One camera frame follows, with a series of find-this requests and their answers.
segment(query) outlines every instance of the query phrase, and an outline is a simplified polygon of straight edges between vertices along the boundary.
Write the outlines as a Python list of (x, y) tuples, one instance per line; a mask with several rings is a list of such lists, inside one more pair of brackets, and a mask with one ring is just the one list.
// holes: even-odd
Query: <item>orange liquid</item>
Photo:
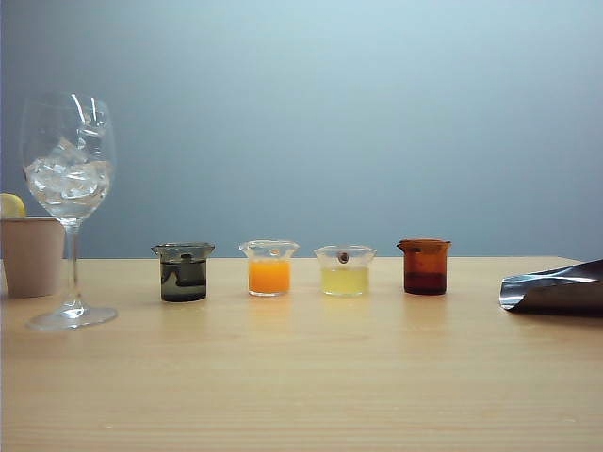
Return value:
[(274, 294), (289, 290), (289, 261), (249, 261), (249, 290)]

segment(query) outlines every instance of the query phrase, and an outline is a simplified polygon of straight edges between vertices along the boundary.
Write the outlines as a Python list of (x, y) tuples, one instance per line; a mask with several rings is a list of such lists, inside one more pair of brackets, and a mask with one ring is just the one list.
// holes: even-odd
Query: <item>small beaker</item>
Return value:
[(289, 291), (289, 258), (300, 245), (291, 240), (250, 240), (239, 245), (249, 258), (249, 293), (274, 297)]
[(376, 252), (364, 245), (330, 245), (314, 250), (321, 266), (322, 292), (344, 297), (367, 292), (368, 264)]
[(404, 252), (404, 291), (442, 295), (447, 288), (449, 240), (407, 238), (396, 245)]
[(161, 265), (161, 299), (193, 301), (207, 295), (206, 260), (216, 248), (207, 242), (174, 242), (151, 248)]

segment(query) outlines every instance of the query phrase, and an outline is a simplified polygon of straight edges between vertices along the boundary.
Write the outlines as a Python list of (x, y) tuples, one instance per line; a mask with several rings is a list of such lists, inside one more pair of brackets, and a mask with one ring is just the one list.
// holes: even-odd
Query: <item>glass base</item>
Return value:
[(286, 290), (283, 292), (255, 292), (254, 290), (249, 291), (249, 295), (254, 295), (256, 297), (278, 297), (279, 295), (286, 294)]
[(117, 311), (113, 308), (86, 306), (83, 308), (59, 309), (52, 313), (37, 315), (27, 322), (27, 326), (34, 330), (43, 331), (66, 330), (107, 322), (115, 317), (117, 317)]

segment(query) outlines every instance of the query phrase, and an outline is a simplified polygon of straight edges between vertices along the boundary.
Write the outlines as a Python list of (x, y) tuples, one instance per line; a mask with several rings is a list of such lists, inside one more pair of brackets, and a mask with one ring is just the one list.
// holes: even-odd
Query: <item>ice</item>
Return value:
[(107, 162), (94, 161), (70, 167), (61, 187), (63, 199), (72, 200), (94, 195), (108, 186)]
[(77, 129), (77, 147), (92, 158), (99, 155), (105, 138), (105, 124), (82, 124)]
[(56, 155), (38, 158), (25, 168), (32, 188), (43, 193), (45, 201), (50, 204), (106, 192), (110, 172), (110, 163), (106, 161), (66, 165), (65, 159)]
[(79, 143), (77, 146), (74, 146), (70, 141), (62, 139), (58, 146), (50, 152), (47, 159), (65, 167), (69, 167), (80, 163), (86, 163), (88, 154), (83, 147), (79, 146)]

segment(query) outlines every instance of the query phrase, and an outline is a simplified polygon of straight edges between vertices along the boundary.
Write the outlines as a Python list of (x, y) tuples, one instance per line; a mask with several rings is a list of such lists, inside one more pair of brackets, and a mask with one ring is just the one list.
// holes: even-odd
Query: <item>metallic foil bag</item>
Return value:
[(500, 306), (514, 313), (603, 316), (603, 259), (510, 276)]

